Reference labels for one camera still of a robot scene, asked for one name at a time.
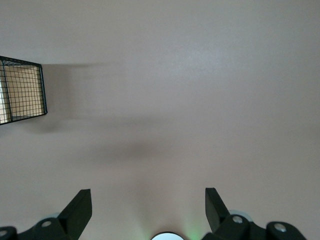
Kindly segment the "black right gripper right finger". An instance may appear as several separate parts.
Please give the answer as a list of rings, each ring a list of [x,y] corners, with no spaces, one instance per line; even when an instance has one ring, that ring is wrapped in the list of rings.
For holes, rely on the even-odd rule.
[[[271,221],[265,228],[252,220],[230,213],[216,188],[205,189],[205,215],[211,232],[204,240],[304,240],[306,237],[293,225]]]

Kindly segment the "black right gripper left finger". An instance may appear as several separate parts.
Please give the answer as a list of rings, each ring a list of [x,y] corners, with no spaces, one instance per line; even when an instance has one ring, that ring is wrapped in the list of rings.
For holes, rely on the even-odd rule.
[[[2,240],[78,240],[92,217],[90,189],[80,190],[56,217],[47,217],[24,232],[2,226]]]

